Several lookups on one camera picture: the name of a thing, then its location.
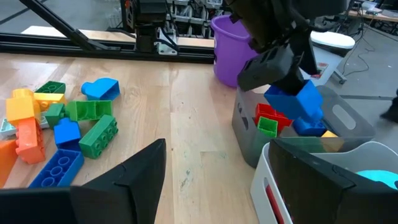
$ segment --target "gray plastic bin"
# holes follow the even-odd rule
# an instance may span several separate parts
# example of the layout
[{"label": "gray plastic bin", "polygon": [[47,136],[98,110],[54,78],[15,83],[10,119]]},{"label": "gray plastic bin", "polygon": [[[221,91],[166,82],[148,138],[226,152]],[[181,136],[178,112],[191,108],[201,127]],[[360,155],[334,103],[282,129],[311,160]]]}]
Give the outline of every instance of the gray plastic bin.
[{"label": "gray plastic bin", "polygon": [[[350,145],[344,144],[339,152],[354,149],[374,138],[376,134],[374,128],[344,99],[325,86],[318,86],[317,89],[323,97],[323,124],[326,128],[344,138],[361,139],[355,145],[352,145],[352,143]],[[243,92],[238,87],[232,127],[244,160],[254,168],[257,167],[262,147],[271,140],[270,137],[258,131],[254,124],[255,110],[258,103],[268,104],[263,94],[254,93],[253,91]],[[294,135],[284,135],[284,137],[294,137]]]}]

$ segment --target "metal frame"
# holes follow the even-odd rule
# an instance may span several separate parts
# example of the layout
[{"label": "metal frame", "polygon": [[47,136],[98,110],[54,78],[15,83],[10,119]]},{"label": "metal frame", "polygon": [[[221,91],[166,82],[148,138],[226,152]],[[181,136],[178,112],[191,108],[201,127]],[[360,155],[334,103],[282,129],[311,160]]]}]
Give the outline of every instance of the metal frame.
[{"label": "metal frame", "polygon": [[64,57],[150,60],[158,62],[214,62],[214,48],[180,46],[177,55],[136,51],[136,43],[92,40],[59,18],[38,0],[20,0],[67,38],[0,33],[0,53],[51,55]]}]

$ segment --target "red block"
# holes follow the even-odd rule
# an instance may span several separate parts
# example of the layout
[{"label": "red block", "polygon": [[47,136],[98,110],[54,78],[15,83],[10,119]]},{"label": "red block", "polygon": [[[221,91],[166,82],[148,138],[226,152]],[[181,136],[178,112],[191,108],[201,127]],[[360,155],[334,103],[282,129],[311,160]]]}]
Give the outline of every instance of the red block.
[{"label": "red block", "polygon": [[256,118],[254,120],[256,126],[260,120],[260,117],[278,121],[278,132],[281,132],[284,127],[290,126],[293,122],[293,120],[287,119],[283,113],[272,109],[271,105],[265,105],[262,103],[259,103],[256,106]]}]

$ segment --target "yellow block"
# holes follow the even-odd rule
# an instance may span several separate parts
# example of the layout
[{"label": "yellow block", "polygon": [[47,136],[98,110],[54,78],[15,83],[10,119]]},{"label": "yellow block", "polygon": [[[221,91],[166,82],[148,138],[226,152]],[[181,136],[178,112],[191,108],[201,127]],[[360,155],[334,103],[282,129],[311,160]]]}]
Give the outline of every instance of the yellow block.
[{"label": "yellow block", "polygon": [[323,138],[337,138],[338,136],[335,135],[333,132],[331,131],[326,131],[323,136]]},{"label": "yellow block", "polygon": [[41,121],[40,106],[33,98],[33,92],[28,89],[12,91],[12,98],[6,99],[7,121],[18,126],[19,121],[26,118],[35,118]]},{"label": "yellow block", "polygon": [[41,111],[47,111],[52,103],[67,103],[63,93],[34,93],[34,98],[39,103]]}]

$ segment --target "blue block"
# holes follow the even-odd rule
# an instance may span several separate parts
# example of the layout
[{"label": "blue block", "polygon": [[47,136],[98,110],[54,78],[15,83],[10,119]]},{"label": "blue block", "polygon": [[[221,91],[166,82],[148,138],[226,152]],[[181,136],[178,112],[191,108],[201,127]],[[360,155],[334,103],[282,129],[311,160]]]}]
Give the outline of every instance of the blue block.
[{"label": "blue block", "polygon": [[69,118],[61,119],[54,126],[55,145],[59,149],[81,151],[79,141],[81,139],[79,124]]},{"label": "blue block", "polygon": [[322,136],[326,132],[326,127],[321,121],[306,122],[303,119],[293,121],[293,128],[301,136]]},{"label": "blue block", "polygon": [[87,100],[114,100],[120,95],[119,82],[112,78],[99,78],[94,83],[85,82],[81,92]]},{"label": "blue block", "polygon": [[29,188],[69,186],[83,163],[81,152],[58,149]]},{"label": "blue block", "polygon": [[271,86],[264,93],[264,97],[273,109],[285,114],[288,119],[302,118],[312,122],[323,118],[322,96],[310,80],[305,81],[304,87],[296,96],[288,95],[276,86]]}]

